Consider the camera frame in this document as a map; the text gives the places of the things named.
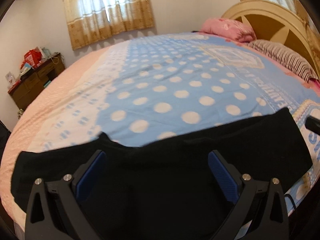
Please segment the black pants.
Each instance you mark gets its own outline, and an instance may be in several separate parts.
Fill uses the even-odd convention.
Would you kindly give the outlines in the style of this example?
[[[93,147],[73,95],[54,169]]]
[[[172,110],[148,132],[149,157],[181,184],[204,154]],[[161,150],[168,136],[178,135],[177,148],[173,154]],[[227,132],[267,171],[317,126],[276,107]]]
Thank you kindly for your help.
[[[213,239],[234,204],[208,165],[218,151],[240,174],[280,181],[285,202],[296,179],[312,167],[303,136],[287,108],[214,128],[128,147],[105,133],[85,144],[21,152],[11,178],[26,213],[34,181],[74,174],[97,151],[107,162],[89,199],[79,204],[101,239]]]

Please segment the striped grey pillow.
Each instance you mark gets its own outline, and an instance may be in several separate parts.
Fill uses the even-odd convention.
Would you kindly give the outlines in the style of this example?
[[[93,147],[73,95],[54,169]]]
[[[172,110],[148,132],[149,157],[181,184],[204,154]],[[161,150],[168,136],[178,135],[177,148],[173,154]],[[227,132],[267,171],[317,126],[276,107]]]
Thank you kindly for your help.
[[[283,44],[267,40],[254,40],[246,45],[278,62],[306,82],[310,79],[319,80],[310,63],[297,52]]]

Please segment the cream wooden headboard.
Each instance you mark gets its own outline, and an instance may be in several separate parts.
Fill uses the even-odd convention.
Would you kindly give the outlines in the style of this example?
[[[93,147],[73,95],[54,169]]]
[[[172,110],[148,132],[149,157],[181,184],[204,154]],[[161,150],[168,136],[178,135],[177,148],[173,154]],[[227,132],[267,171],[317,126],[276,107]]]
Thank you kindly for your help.
[[[252,27],[258,39],[281,43],[304,57],[319,75],[305,23],[288,9],[266,0],[241,1],[222,15]]]

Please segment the pink floral pillow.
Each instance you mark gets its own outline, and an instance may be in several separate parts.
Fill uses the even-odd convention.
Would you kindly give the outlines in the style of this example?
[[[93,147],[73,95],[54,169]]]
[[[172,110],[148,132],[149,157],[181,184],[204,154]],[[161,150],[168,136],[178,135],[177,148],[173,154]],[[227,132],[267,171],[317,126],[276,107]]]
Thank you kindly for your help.
[[[251,42],[257,39],[252,27],[227,18],[209,18],[202,25],[200,32],[236,42]]]

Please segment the dark wooden desk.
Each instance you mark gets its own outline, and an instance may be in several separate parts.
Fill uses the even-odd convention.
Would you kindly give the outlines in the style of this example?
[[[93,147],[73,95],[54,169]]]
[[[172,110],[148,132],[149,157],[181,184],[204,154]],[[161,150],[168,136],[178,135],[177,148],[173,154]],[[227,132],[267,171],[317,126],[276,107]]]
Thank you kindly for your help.
[[[8,94],[18,107],[25,110],[51,83],[65,70],[65,64],[61,53],[54,53],[44,60],[36,69],[29,70],[18,80]]]

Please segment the blue pink patterned bedspread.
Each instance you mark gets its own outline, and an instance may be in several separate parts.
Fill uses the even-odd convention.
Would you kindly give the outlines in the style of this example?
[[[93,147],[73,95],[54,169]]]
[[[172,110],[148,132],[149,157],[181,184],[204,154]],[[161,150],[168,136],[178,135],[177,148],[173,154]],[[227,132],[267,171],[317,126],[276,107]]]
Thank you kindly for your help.
[[[319,180],[319,88],[247,46],[214,35],[137,38],[94,51],[64,70],[27,107],[1,162],[1,201],[25,227],[11,194],[20,152],[91,141],[101,132],[125,146],[272,114],[287,107],[309,149],[312,167],[289,189],[300,204]]]

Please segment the red gift bag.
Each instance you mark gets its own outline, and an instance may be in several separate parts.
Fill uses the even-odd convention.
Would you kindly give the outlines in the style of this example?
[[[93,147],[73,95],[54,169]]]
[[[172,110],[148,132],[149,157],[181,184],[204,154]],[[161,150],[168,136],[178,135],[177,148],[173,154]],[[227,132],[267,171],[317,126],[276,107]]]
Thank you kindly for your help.
[[[36,67],[41,60],[42,60],[42,53],[40,52],[40,49],[36,47],[35,49],[29,50],[24,55],[24,60],[20,66],[20,69],[22,69],[26,63],[28,63],[32,67]]]

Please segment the beige patterned window curtain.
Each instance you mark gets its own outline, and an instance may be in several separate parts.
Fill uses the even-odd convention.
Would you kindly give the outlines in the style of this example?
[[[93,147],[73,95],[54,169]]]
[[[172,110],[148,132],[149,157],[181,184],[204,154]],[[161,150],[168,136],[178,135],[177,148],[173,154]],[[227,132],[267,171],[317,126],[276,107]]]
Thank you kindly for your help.
[[[63,0],[63,5],[73,50],[155,25],[149,0]]]

